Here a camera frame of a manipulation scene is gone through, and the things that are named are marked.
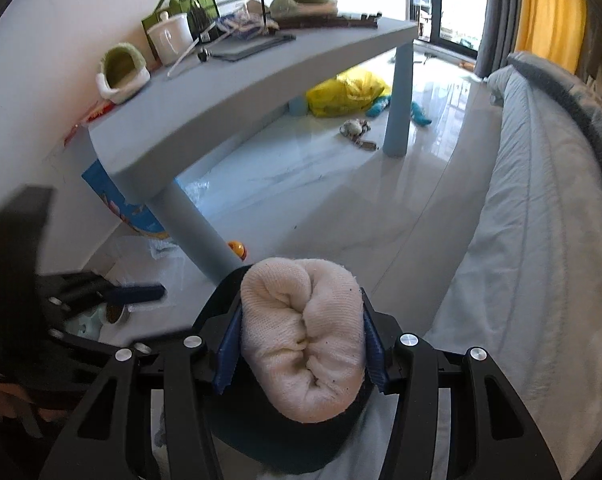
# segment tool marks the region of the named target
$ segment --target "table leg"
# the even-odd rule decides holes
[[[239,257],[175,180],[147,204],[172,239],[215,285],[241,267]]]
[[[383,153],[387,156],[405,156],[408,151],[413,63],[414,50],[411,41],[396,49],[395,81],[392,84],[392,102],[383,141]]]

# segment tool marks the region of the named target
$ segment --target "white sock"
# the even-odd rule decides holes
[[[272,405],[298,422],[342,413],[364,377],[363,300],[325,260],[269,258],[241,282],[241,353]]]

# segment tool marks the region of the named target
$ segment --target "white wall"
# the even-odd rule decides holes
[[[61,152],[59,140],[98,98],[94,72],[110,45],[131,41],[150,56],[140,19],[156,1],[14,0],[0,19],[0,200],[26,182],[59,189],[43,270],[82,266],[118,224],[81,180],[89,150]],[[405,0],[339,7],[405,16]]]

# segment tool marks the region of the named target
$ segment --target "mattress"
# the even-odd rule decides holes
[[[489,85],[504,104],[494,173],[425,339],[459,353],[484,347],[569,479],[602,439],[601,174],[572,118],[546,94],[512,67]],[[377,478],[396,400],[374,393],[337,458],[298,478]],[[446,477],[448,440],[442,391],[433,479]]]

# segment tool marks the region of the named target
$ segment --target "blue gripper pad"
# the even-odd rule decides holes
[[[363,309],[363,326],[366,332],[366,367],[370,380],[380,392],[385,392],[390,378],[385,371],[385,353],[379,333],[372,323],[367,309]]]
[[[219,351],[217,351],[217,371],[212,381],[212,387],[217,395],[221,395],[226,386],[232,382],[236,364],[241,353],[241,305],[227,326]]]

